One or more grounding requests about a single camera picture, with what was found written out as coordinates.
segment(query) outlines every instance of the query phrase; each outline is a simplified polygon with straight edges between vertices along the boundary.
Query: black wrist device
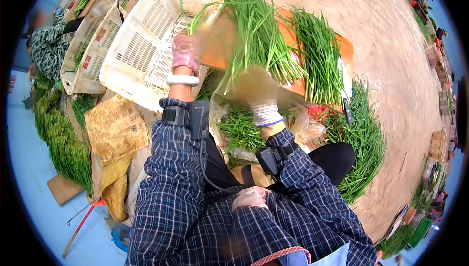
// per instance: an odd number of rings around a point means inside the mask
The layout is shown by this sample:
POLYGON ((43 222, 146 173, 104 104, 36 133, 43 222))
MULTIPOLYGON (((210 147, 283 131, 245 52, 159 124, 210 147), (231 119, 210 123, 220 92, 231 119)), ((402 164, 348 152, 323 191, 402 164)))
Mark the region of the black wrist device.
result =
POLYGON ((293 140, 276 147, 271 147, 268 142, 266 145, 256 151, 256 157, 266 175, 277 181, 280 175, 278 163, 292 156, 299 146, 293 140))
POLYGON ((180 106, 166 106, 162 120, 165 124, 189 128, 192 139, 208 136, 209 103, 206 100, 189 103, 189 109, 180 106))

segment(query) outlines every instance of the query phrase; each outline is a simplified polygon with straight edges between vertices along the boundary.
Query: camouflage shirt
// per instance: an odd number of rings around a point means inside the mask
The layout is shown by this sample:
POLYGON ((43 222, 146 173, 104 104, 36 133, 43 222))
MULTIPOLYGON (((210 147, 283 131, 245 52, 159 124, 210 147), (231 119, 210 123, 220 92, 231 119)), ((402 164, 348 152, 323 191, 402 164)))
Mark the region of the camouflage shirt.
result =
POLYGON ((47 30, 32 34, 32 59, 44 76, 53 81, 59 80, 59 71, 73 34, 62 35, 65 28, 63 14, 57 14, 54 24, 47 30))

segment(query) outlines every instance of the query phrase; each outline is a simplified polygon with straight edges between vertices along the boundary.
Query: green crate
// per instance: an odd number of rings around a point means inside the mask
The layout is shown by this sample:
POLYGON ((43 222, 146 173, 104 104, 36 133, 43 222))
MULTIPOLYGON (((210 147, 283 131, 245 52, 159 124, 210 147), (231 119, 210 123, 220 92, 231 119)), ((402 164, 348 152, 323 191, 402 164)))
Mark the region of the green crate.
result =
POLYGON ((422 218, 420 221, 419 225, 414 231, 414 236, 412 239, 409 241, 409 244, 412 246, 412 248, 415 248, 419 241, 424 237, 425 233, 431 226, 431 219, 428 218, 422 218))

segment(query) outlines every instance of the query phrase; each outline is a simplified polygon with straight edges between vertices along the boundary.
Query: plaid shirt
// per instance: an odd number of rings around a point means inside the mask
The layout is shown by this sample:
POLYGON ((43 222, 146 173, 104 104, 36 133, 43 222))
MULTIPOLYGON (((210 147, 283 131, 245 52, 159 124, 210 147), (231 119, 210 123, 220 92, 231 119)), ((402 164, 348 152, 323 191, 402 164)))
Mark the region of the plaid shirt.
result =
MULTIPOLYGON (((160 105, 188 108, 171 98, 160 105)), ((284 129, 269 141, 279 146, 293 139, 284 129)), ((185 127, 158 121, 152 144, 126 265, 262 265, 298 250, 313 263, 346 243, 348 265, 375 264, 375 247, 357 216, 301 149, 279 163, 282 189, 265 195, 268 209, 240 206, 232 211, 242 186, 230 193, 203 193, 199 151, 206 165, 204 141, 192 140, 185 127)))

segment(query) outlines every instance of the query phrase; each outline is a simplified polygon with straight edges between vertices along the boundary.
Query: knife handle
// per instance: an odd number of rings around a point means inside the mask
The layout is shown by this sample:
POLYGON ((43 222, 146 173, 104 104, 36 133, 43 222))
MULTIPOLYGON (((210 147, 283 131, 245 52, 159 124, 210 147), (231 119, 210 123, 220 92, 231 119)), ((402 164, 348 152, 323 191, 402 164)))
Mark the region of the knife handle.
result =
POLYGON ((348 124, 353 123, 353 118, 352 118, 352 113, 350 112, 350 106, 349 106, 349 100, 346 98, 343 98, 343 103, 344 103, 344 115, 345 115, 345 121, 348 124))

